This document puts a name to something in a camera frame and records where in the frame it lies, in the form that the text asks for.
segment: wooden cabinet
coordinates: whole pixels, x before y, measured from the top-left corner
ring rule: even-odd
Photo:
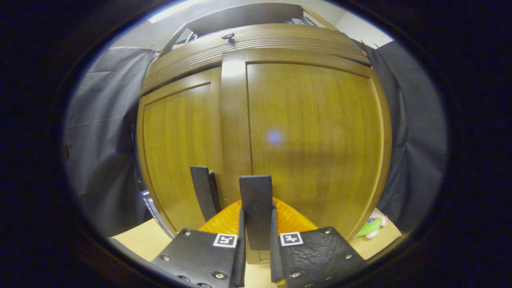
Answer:
[[[137,141],[157,209],[177,231],[198,229],[191,166],[215,172],[222,208],[240,199],[240,176],[270,174],[275,197],[352,238],[375,208],[391,153],[387,101],[368,60],[332,29],[234,29],[235,46],[206,35],[146,77]]]

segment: orange object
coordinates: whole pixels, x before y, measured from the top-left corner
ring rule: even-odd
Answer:
[[[305,232],[318,229],[315,224],[290,205],[275,197],[273,199],[278,215],[278,233]],[[238,235],[241,207],[241,200],[229,205],[202,225],[199,231]]]

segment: beige table surface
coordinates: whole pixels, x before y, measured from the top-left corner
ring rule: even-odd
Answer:
[[[401,236],[395,224],[388,221],[388,225],[379,229],[379,234],[372,239],[358,237],[349,241],[350,245],[361,255],[368,259],[384,249],[393,240]],[[113,238],[117,239],[128,249],[146,261],[152,261],[171,242],[158,223],[151,219],[133,229],[123,232]],[[275,288],[276,284],[270,282],[270,261],[264,264],[247,264],[245,267],[246,288]]]

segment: door knob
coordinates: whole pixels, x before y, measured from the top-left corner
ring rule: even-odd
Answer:
[[[234,43],[233,37],[234,37],[234,33],[229,33],[229,34],[222,36],[222,39],[227,39],[227,41],[229,43]]]

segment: green plush toy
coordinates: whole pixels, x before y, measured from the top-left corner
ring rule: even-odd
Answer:
[[[355,237],[366,236],[371,239],[379,233],[379,227],[386,226],[388,224],[388,218],[379,212],[374,211],[370,215],[370,219],[366,221],[365,225],[361,228],[361,231],[357,233]]]

